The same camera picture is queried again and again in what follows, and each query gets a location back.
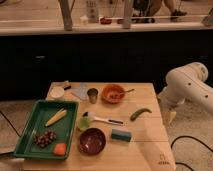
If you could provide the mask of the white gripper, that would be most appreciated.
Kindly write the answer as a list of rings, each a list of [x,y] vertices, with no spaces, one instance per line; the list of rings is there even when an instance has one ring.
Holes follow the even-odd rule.
[[[176,111],[173,110],[182,104],[182,97],[171,88],[165,87],[158,95],[157,99],[161,108],[161,113],[165,115],[164,123],[170,125],[176,117]]]

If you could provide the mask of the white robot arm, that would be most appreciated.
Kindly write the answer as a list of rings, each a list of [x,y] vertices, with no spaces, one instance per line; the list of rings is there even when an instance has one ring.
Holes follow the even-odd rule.
[[[207,67],[200,62],[174,68],[166,74],[166,86],[157,95],[163,123],[169,125],[176,116],[175,108],[186,99],[213,114],[213,87],[205,83]]]

